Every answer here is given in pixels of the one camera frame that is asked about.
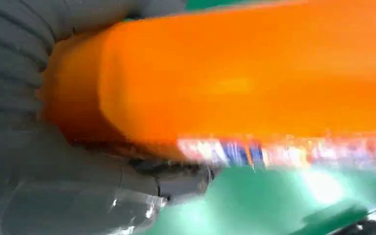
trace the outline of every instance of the plastic wrapper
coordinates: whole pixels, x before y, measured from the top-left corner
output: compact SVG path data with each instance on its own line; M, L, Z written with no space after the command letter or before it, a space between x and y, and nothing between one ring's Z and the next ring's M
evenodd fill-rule
M1 235L129 235L154 222L167 200L91 182L23 181L0 197Z

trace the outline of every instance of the green surface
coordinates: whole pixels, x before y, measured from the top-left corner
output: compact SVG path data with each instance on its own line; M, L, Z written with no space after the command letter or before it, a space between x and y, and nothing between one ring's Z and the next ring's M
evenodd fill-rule
M197 10L236 0L188 0ZM376 210L376 173L228 168L204 198L164 208L146 235L324 235Z

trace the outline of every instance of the colorful label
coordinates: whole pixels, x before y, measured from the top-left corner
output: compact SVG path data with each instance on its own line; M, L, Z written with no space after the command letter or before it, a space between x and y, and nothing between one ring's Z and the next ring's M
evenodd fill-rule
M219 165L376 165L376 137L298 141L261 148L256 142L183 139L178 147L190 160Z
M178 140L178 147L189 159L223 165L262 163L258 144L244 145L238 141Z

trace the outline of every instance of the orange object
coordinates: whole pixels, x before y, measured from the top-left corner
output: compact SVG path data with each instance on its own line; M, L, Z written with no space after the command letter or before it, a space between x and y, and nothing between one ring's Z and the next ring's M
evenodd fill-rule
M48 71L45 110L70 139L376 132L376 0L241 6L74 40Z

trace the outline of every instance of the gray sleeve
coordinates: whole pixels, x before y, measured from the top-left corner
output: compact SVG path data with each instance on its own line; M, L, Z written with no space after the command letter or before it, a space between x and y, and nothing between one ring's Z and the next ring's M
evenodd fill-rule
M21 187L22 181L87 182L103 184L107 188L158 194L158 186L152 177L139 175L113 159L93 156L71 147L57 128L37 122L35 114L42 104L34 92L41 86L40 73L47 67L48 57L57 41L77 31L104 27L128 16L143 18L178 12L184 8L183 2L178 1L0 0L0 229L11 230L3 231L3 234L26 234L15 225L33 221L34 213L24 217L5 213L7 209L17 211L9 201L15 200L13 192ZM48 200L57 198L50 196L50 191L43 194ZM65 195L59 201L67 202L75 196ZM111 199L111 195L101 194L100 201L104 203L104 197ZM18 201L19 205L31 202L31 210L39 209L39 205L33 204L34 200L40 202L28 195ZM60 216L60 211L65 211L65 208L49 205L47 209L53 211L54 218ZM18 211L29 212L25 208ZM3 223L6 216L12 216L12 220ZM94 216L88 219L93 221L97 218ZM45 221L37 223L43 228L48 226ZM32 225L23 224L23 227L33 229Z

